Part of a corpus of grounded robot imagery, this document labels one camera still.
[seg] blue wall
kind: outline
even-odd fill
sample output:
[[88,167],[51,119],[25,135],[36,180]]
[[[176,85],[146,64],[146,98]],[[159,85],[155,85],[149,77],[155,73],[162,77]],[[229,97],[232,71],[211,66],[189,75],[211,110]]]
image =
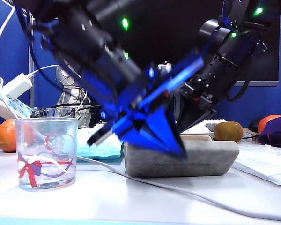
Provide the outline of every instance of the blue wall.
[[[0,1],[0,26],[10,11],[10,7]],[[35,52],[40,66],[54,64],[49,52],[40,48],[40,35],[36,35]],[[216,118],[235,120],[244,127],[248,126],[254,118],[269,114],[281,114],[281,41],[280,41],[280,82],[277,87],[249,87],[244,96],[233,103],[222,102],[215,108],[218,111]],[[14,15],[6,27],[0,40],[0,76],[6,82],[19,73],[28,73],[28,47],[22,34],[21,27]],[[45,70],[54,81],[54,69]],[[234,87],[231,95],[239,91]],[[35,75],[35,105],[37,107],[50,107],[58,101],[60,91],[46,82],[40,74]],[[28,93],[22,95],[20,100],[29,104]]]
[[[0,1],[0,27],[11,7]],[[16,14],[12,16],[0,39],[0,76],[6,84],[20,73],[28,73],[28,47]],[[29,93],[19,97],[29,105]]]

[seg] table surface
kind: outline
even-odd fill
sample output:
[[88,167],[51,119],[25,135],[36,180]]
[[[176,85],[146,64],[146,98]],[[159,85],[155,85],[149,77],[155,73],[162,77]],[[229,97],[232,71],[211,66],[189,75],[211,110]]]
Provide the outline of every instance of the table surface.
[[[18,187],[15,153],[0,152],[0,224],[272,225],[217,208],[197,197],[140,183],[80,162],[68,187],[28,192]],[[108,162],[122,171],[121,159]],[[150,179],[186,188],[232,207],[281,215],[281,186],[231,168],[223,176]]]

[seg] monitor screen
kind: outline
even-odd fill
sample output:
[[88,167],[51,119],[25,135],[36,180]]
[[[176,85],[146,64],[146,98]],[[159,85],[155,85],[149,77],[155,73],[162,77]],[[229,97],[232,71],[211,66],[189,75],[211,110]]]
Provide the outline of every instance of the monitor screen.
[[[204,22],[218,18],[222,3],[223,0],[150,1],[144,23],[138,23],[133,32],[128,31],[121,45],[141,68],[151,62],[175,64],[197,45],[198,31]],[[251,86],[278,84],[279,31],[280,21],[277,20],[270,32],[264,35],[267,51],[258,53],[250,69]],[[242,85],[242,81],[244,78],[240,77],[236,86]]]

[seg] black robotic arm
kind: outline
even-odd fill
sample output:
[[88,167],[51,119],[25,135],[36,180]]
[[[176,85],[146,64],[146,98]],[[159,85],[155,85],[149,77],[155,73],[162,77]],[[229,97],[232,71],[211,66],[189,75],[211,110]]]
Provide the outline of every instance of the black robotic arm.
[[[229,99],[240,69],[264,49],[262,35],[281,14],[281,0],[225,0],[218,20],[207,21],[200,29],[201,54],[190,54],[168,73],[154,65],[142,71],[105,31],[117,33],[113,25],[118,23],[117,14],[142,17],[150,7],[148,0],[14,3],[34,15],[31,28],[42,32],[43,47],[103,106],[108,122],[89,144],[114,132],[135,145],[178,157],[184,156],[179,133],[214,115],[212,106]],[[48,25],[55,17],[58,22]],[[207,51],[214,56],[203,68]],[[175,124],[169,93],[189,78],[180,92],[183,110]]]

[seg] rectangular eraser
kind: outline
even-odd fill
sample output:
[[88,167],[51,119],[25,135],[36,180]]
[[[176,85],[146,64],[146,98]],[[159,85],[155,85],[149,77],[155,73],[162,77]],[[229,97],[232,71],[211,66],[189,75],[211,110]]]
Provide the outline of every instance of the rectangular eraser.
[[239,153],[236,142],[184,140],[183,143],[187,153],[185,160],[126,143],[126,173],[132,177],[223,175]]

